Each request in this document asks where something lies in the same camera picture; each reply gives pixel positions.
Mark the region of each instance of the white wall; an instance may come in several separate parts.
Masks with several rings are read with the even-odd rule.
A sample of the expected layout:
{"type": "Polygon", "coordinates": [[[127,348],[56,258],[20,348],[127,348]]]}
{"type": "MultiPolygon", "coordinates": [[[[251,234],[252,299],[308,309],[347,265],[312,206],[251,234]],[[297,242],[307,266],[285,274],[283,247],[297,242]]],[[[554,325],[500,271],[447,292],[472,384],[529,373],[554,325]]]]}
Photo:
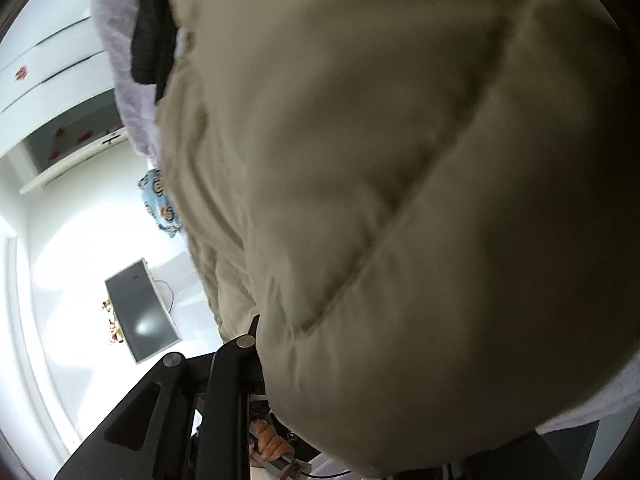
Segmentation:
{"type": "Polygon", "coordinates": [[[20,324],[13,308],[17,308],[16,256],[20,254],[26,264],[28,235],[28,204],[18,187],[10,162],[0,158],[0,428],[30,473],[37,480],[49,480],[62,464],[60,441],[51,433],[53,426],[28,363],[20,360],[25,358],[22,334],[15,333],[20,324]]]}
{"type": "Polygon", "coordinates": [[[626,435],[638,413],[638,408],[640,408],[638,404],[627,406],[621,412],[605,416],[600,421],[589,459],[584,467],[582,480],[593,480],[601,471],[626,435]]]}
{"type": "Polygon", "coordinates": [[[160,269],[158,278],[172,283],[180,303],[172,314],[185,341],[173,349],[189,357],[220,345],[184,242],[161,232],[143,206],[137,182],[145,173],[145,162],[122,143],[45,186],[31,213],[36,325],[56,391],[80,439],[156,361],[136,365],[125,344],[107,344],[108,324],[100,310],[108,297],[106,278],[140,258],[152,272],[171,267],[164,274],[160,269]]]}

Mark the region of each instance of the red sticker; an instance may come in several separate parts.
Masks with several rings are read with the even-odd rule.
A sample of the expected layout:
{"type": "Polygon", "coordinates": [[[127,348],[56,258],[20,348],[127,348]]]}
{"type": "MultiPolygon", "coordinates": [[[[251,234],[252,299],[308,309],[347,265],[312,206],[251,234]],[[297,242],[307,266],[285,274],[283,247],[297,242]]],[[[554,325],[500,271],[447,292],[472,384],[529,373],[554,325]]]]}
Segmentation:
{"type": "Polygon", "coordinates": [[[18,70],[18,72],[15,73],[15,80],[16,81],[22,81],[25,77],[27,77],[27,67],[25,66],[21,66],[20,70],[18,70]]]}
{"type": "Polygon", "coordinates": [[[76,142],[76,144],[81,144],[82,142],[85,142],[87,139],[91,139],[91,137],[93,137],[93,136],[94,136],[94,131],[93,130],[89,130],[84,135],[78,137],[78,142],[76,142]]]}

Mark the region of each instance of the black cable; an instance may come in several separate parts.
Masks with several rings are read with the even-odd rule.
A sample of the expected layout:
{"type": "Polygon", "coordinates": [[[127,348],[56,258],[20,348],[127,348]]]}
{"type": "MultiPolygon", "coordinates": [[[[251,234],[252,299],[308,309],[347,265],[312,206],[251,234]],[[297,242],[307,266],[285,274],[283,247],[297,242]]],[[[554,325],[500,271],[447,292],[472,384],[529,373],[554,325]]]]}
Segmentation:
{"type": "Polygon", "coordinates": [[[309,475],[308,473],[304,473],[302,471],[300,471],[300,474],[302,476],[306,476],[307,478],[319,478],[319,479],[327,479],[327,478],[338,478],[338,476],[344,476],[344,475],[348,475],[351,471],[345,471],[344,473],[340,473],[337,475],[329,475],[329,476],[316,476],[316,475],[309,475]]]}
{"type": "Polygon", "coordinates": [[[175,300],[175,294],[174,294],[174,290],[171,288],[171,285],[169,285],[165,280],[154,280],[156,283],[164,283],[167,288],[169,289],[169,291],[171,292],[171,306],[169,307],[169,314],[171,313],[171,310],[174,307],[174,300],[175,300]]]}

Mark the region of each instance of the metal bolt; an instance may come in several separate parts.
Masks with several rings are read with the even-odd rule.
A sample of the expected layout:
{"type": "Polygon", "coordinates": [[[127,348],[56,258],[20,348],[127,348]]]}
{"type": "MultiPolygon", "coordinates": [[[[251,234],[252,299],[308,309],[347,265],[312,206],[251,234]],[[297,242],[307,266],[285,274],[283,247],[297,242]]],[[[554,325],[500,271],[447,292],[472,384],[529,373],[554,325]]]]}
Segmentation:
{"type": "Polygon", "coordinates": [[[177,352],[171,352],[162,358],[162,364],[169,368],[179,365],[180,361],[182,361],[182,356],[177,352]]]}
{"type": "Polygon", "coordinates": [[[238,340],[236,340],[236,344],[240,348],[251,348],[255,345],[255,337],[252,335],[241,335],[238,340]]]}

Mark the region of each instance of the light blue patterned fabric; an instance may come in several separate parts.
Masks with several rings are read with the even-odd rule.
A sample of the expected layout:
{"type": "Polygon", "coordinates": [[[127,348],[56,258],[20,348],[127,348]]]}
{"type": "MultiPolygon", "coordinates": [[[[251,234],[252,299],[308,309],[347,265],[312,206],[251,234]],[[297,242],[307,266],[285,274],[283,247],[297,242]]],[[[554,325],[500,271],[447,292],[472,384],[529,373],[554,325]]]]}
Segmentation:
{"type": "Polygon", "coordinates": [[[154,218],[158,228],[173,238],[182,228],[182,224],[180,224],[178,213],[164,190],[162,172],[160,170],[147,172],[138,182],[138,188],[142,193],[146,211],[154,218]]]}

